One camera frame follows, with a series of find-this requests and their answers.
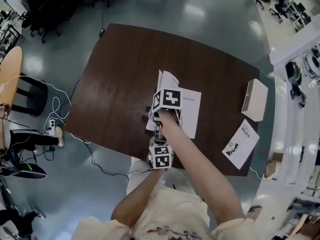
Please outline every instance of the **dark brown tabletop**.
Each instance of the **dark brown tabletop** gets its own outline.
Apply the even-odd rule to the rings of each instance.
[[[246,176],[252,159],[237,169],[223,154],[243,119],[247,84],[259,71],[205,44],[148,28],[110,24],[88,61],[73,99],[66,130],[111,150],[145,160],[152,132],[146,106],[158,73],[169,71],[179,87],[201,92],[193,142],[224,174]],[[177,157],[173,166],[182,168]]]

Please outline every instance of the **computer monitor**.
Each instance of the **computer monitor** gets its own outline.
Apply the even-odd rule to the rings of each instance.
[[[298,7],[301,12],[304,12],[306,10],[306,8],[302,5],[302,3],[298,3]]]

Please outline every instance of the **paper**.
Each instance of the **paper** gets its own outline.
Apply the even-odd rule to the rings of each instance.
[[[229,143],[222,150],[222,153],[234,164],[235,167],[241,169],[257,144],[259,138],[260,137],[248,121],[244,119]]]
[[[168,71],[159,70],[157,91],[163,88],[179,89],[182,91],[182,130],[190,138],[196,137],[198,124],[198,115],[200,109],[201,92],[188,90],[178,87],[178,79]],[[156,124],[152,120],[148,120],[146,129],[154,131]]]

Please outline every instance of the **black and white marker cube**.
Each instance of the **black and white marker cube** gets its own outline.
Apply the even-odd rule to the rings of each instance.
[[[154,114],[160,109],[182,109],[182,93],[178,89],[164,88],[153,95],[151,113]]]
[[[170,168],[174,159],[173,149],[169,145],[150,146],[149,147],[150,163],[153,169]]]

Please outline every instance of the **gray floor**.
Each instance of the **gray floor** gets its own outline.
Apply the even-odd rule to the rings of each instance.
[[[115,0],[111,8],[106,8],[102,2],[94,8],[81,6],[59,27],[61,36],[50,33],[45,44],[40,42],[39,36],[31,38],[28,30],[25,31],[24,38],[18,43],[24,53],[23,72],[71,94],[99,38],[103,11],[104,27],[109,23],[121,23],[173,33],[220,49],[260,70],[261,81],[269,87],[269,99],[265,120],[259,125],[261,141],[255,149],[251,167],[261,175],[268,154],[263,150],[270,147],[273,128],[274,81],[267,77],[273,69],[268,59],[267,36],[254,1]],[[43,132],[43,124],[52,111],[52,97],[56,94],[62,103],[66,100],[63,94],[51,88],[41,116],[12,112],[10,119]],[[23,97],[17,96],[14,103],[23,105],[25,102]],[[17,126],[7,124],[5,128]],[[126,193],[125,177],[102,174],[91,164],[90,154],[83,143],[69,133],[65,133],[64,140],[65,146],[54,153],[54,161],[46,161],[44,157],[37,159],[48,175],[46,179],[6,178],[18,207],[22,210],[38,208],[46,215],[45,220],[33,223],[40,240],[69,239],[84,216],[109,220],[113,208]],[[123,174],[128,171],[129,156],[95,144],[90,144],[90,148],[104,170]],[[27,158],[30,154],[26,152],[23,156]],[[247,177],[228,178],[247,211],[260,181],[252,171]]]

